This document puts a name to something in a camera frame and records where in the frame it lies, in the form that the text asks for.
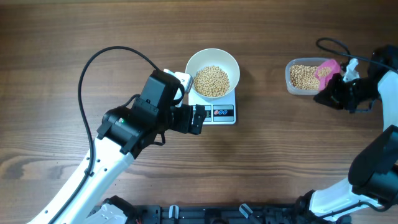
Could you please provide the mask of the pink measuring scoop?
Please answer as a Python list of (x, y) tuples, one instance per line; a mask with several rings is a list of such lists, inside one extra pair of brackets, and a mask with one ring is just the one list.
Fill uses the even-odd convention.
[(340, 74), (340, 65), (336, 60), (330, 59), (323, 62), (314, 73), (315, 78), (319, 81), (318, 90), (324, 90), (336, 73)]

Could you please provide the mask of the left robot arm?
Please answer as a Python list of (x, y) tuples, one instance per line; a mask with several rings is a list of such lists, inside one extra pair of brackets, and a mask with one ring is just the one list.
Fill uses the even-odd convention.
[(32, 223), (83, 223), (114, 180), (156, 145), (167, 130), (199, 135), (205, 108), (182, 103), (193, 77), (187, 73), (154, 70), (132, 106), (118, 106), (103, 116), (88, 152), (76, 171)]

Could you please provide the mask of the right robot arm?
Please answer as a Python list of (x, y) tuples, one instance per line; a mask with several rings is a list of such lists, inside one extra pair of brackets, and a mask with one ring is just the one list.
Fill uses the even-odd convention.
[(381, 100), (383, 132), (355, 157), (347, 178), (299, 197), (289, 214), (292, 223), (347, 223), (357, 210), (385, 212), (397, 205), (397, 47), (376, 49), (368, 63), (366, 78), (336, 73), (313, 99), (350, 113), (364, 101)]

